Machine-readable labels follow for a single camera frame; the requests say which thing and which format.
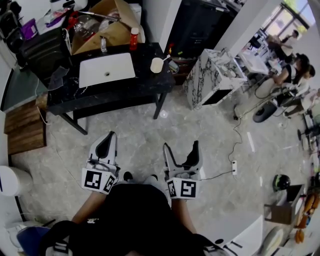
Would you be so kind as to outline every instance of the blue object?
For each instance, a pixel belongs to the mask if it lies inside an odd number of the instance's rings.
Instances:
[[[39,255],[40,241],[49,230],[50,228],[48,227],[30,226],[18,232],[16,238],[27,256]]]

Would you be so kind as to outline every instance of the purple container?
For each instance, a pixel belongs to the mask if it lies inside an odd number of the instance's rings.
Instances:
[[[21,30],[25,37],[25,40],[30,40],[36,34],[38,34],[36,20],[34,18],[30,19],[26,24],[22,26]]]

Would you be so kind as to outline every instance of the open cardboard box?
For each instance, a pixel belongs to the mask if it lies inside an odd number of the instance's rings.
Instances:
[[[72,55],[100,49],[100,36],[106,38],[107,47],[127,45],[130,43],[131,28],[139,28],[140,25],[127,2],[124,0],[101,0],[94,7],[92,7],[89,12],[108,15],[114,9],[119,11],[120,20],[110,24],[106,29],[99,31],[88,41],[84,41],[82,38],[75,35],[72,40]],[[142,37],[140,33],[138,35],[138,43],[142,43]]]

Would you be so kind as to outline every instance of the power strip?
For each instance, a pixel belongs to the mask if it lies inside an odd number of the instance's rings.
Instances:
[[[234,160],[232,161],[232,175],[237,175],[238,174],[238,167],[237,167],[237,161]]]

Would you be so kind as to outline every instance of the black table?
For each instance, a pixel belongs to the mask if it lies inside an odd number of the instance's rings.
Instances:
[[[135,78],[79,88],[81,61],[128,52],[131,54]],[[167,60],[160,73],[150,71],[152,59],[155,57],[165,58],[158,43],[140,43],[136,51],[129,51],[129,45],[119,45],[108,47],[107,53],[92,50],[73,55],[56,65],[69,68],[69,72],[63,77],[62,87],[49,91],[47,109],[54,115],[60,115],[84,135],[88,132],[78,125],[78,119],[107,111],[155,103],[153,118],[157,119],[175,80]],[[71,111],[73,119],[66,114]]]

